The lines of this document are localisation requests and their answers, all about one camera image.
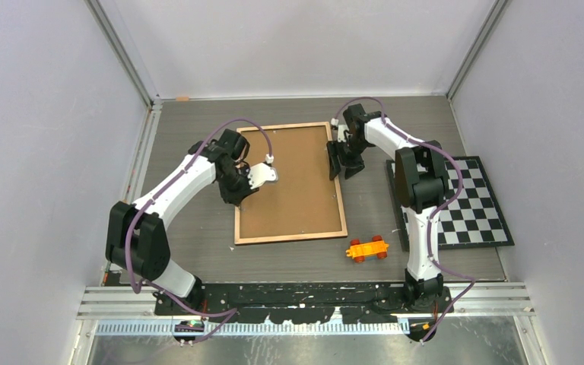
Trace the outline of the black picture frame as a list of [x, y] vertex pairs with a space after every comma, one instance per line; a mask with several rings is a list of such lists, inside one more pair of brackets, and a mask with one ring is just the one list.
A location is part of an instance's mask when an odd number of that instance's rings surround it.
[[250, 144], [247, 162], [255, 166], [273, 151], [278, 181], [266, 183], [235, 210], [238, 246], [348, 235], [341, 184], [329, 178], [328, 122], [240, 128]]

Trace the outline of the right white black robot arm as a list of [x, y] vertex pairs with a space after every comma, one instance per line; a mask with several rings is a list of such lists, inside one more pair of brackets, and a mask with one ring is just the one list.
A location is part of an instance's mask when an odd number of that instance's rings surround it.
[[365, 167], [363, 153], [379, 148], [395, 162], [395, 196], [405, 209], [409, 226], [409, 259], [402, 299], [407, 308], [423, 312], [443, 293], [443, 274], [437, 265], [440, 208], [449, 191], [445, 158], [437, 141], [414, 138], [396, 127], [385, 113], [368, 113], [360, 104], [346, 106], [330, 127], [330, 179], [350, 179]]

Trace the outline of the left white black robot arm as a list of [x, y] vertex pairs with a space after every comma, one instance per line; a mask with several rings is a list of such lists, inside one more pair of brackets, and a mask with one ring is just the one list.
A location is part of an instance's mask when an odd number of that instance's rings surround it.
[[199, 141], [182, 163], [158, 186], [132, 203], [117, 202], [109, 213], [106, 259], [174, 295], [186, 315], [203, 303], [202, 280], [171, 258], [167, 228], [187, 203], [206, 186], [217, 183], [221, 198], [238, 206], [258, 191], [248, 178], [249, 142], [230, 129], [218, 139]]

